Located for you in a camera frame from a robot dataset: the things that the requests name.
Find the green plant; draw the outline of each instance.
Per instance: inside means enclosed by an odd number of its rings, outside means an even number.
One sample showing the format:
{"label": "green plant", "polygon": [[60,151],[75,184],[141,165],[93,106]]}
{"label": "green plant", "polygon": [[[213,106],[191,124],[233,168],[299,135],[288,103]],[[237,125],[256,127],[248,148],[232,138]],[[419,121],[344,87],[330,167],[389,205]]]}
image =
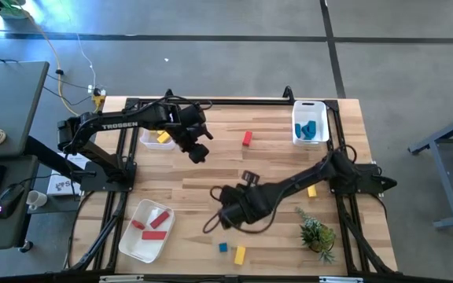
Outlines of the green plant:
{"label": "green plant", "polygon": [[336,237],[333,229],[310,217],[299,207],[296,208],[296,212],[304,220],[304,224],[300,225],[303,245],[319,253],[319,260],[324,263],[332,263],[335,260],[335,256],[333,256],[331,248]]}

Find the computer mouse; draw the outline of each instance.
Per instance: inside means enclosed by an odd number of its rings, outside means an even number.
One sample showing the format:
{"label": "computer mouse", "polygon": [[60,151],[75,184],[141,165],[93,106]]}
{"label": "computer mouse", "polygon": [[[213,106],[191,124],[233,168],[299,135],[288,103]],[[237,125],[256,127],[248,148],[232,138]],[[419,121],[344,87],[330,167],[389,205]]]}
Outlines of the computer mouse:
{"label": "computer mouse", "polygon": [[0,194],[0,219],[7,219],[13,214],[24,191],[22,184],[12,184]]}

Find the white plastic bin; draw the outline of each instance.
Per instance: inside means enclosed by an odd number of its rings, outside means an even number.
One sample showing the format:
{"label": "white plastic bin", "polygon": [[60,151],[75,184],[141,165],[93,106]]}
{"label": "white plastic bin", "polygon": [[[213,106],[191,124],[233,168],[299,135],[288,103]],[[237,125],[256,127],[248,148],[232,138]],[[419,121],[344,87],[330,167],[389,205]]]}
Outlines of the white plastic bin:
{"label": "white plastic bin", "polygon": [[[152,228],[150,223],[155,220],[158,215],[164,211],[169,213],[169,217],[165,219],[156,229]],[[142,231],[134,225],[132,220],[139,221],[145,226],[144,231],[167,231],[163,240],[143,240]],[[118,244],[118,249],[135,259],[141,260],[144,263],[152,263],[161,254],[165,242],[171,234],[172,225],[174,225],[174,211],[162,204],[158,204],[151,200],[141,200],[138,208],[132,215],[131,222],[123,233],[122,239]]]}
{"label": "white plastic bin", "polygon": [[161,144],[157,141],[158,137],[159,134],[157,134],[156,131],[144,129],[139,141],[142,142],[148,149],[172,150],[176,146],[172,138],[169,138],[167,142]]}
{"label": "white plastic bin", "polygon": [[[326,105],[321,101],[295,101],[291,117],[294,145],[317,145],[330,139]],[[295,123],[299,123],[303,127],[310,120],[315,121],[315,136],[311,140],[304,140],[304,134],[302,133],[300,138],[298,138],[296,136]]]}

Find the blue object in bin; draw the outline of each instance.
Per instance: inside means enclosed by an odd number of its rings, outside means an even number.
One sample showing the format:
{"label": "blue object in bin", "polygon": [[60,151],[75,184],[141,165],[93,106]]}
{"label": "blue object in bin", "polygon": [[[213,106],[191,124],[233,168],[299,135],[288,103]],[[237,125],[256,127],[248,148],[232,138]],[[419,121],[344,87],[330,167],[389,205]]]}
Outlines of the blue object in bin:
{"label": "blue object in bin", "polygon": [[302,136],[301,125],[299,123],[295,123],[295,134],[297,138]]}
{"label": "blue object in bin", "polygon": [[304,140],[308,141],[315,137],[315,121],[308,121],[307,125],[301,128],[301,131],[304,133]]}
{"label": "blue object in bin", "polygon": [[227,243],[221,243],[221,244],[219,244],[219,252],[228,252]]}

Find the yellow block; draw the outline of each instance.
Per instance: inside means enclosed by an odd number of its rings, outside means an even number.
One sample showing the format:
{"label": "yellow block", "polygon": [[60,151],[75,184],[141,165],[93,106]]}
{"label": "yellow block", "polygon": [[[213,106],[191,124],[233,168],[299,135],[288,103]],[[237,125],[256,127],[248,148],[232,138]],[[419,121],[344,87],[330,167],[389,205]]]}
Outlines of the yellow block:
{"label": "yellow block", "polygon": [[165,143],[170,137],[171,136],[167,132],[164,132],[160,135],[160,137],[157,138],[157,141],[159,143]]}
{"label": "yellow block", "polygon": [[235,253],[234,263],[242,265],[244,263],[245,248],[242,246],[237,247],[237,252]]}
{"label": "yellow block", "polygon": [[316,197],[318,194],[315,192],[315,185],[309,186],[307,188],[308,197]]}

